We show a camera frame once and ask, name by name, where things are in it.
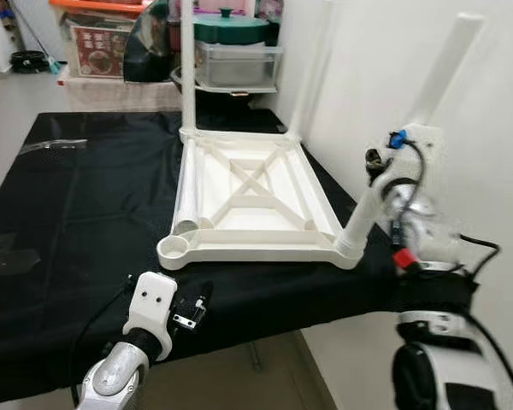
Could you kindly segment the black wok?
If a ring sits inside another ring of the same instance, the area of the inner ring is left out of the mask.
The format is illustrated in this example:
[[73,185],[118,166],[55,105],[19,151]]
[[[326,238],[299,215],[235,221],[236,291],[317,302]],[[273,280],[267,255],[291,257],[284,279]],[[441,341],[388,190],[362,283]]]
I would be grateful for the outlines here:
[[[171,81],[183,90],[183,79],[181,75],[181,69],[175,67],[170,72]],[[200,85],[198,82],[194,83],[194,89],[198,92],[206,93],[218,93],[226,94],[229,97],[252,97],[257,94],[275,94],[279,92],[279,89],[275,85],[272,86],[230,86],[230,87],[218,87],[218,86],[206,86]]]

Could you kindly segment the clear plastic storage box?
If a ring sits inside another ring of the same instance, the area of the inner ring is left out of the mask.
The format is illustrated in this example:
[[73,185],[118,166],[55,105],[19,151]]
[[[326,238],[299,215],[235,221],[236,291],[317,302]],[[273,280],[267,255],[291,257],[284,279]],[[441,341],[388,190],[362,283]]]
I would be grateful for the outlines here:
[[274,89],[283,48],[266,44],[195,43],[197,83],[230,91]]

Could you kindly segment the green lidded pot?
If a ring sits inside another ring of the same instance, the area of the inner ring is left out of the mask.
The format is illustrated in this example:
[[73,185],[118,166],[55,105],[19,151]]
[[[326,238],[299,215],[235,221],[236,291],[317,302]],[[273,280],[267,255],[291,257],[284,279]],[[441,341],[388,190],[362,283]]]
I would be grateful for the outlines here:
[[233,9],[193,16],[193,35],[209,44],[259,44],[268,38],[271,23],[260,17],[235,15]]

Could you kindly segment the clear tape cross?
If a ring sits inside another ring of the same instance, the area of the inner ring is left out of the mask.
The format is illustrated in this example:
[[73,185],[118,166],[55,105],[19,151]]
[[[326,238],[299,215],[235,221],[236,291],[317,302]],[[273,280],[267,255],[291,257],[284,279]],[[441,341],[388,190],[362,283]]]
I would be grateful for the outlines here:
[[24,273],[40,261],[34,249],[14,249],[15,234],[0,235],[0,276]]

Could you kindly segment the clear tape strip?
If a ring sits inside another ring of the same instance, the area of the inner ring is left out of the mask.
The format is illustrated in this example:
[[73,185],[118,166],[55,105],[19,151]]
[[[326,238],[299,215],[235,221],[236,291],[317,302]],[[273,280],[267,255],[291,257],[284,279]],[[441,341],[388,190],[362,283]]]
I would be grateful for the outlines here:
[[18,155],[41,151],[42,149],[84,149],[88,141],[85,139],[53,139],[42,142],[23,144]]

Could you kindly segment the dark plastic bag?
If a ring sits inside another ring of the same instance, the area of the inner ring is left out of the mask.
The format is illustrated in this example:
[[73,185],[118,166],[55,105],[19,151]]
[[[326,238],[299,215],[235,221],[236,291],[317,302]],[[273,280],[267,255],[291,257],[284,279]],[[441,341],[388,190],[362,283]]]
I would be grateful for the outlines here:
[[170,79],[169,1],[152,0],[137,17],[125,44],[122,66],[125,82],[156,83]]

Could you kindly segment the orange lidded red print box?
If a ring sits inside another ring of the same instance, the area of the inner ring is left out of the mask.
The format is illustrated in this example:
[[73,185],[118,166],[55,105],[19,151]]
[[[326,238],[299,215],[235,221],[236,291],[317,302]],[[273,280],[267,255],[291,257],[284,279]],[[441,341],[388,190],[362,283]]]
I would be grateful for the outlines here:
[[122,79],[125,44],[150,0],[49,0],[69,77]]

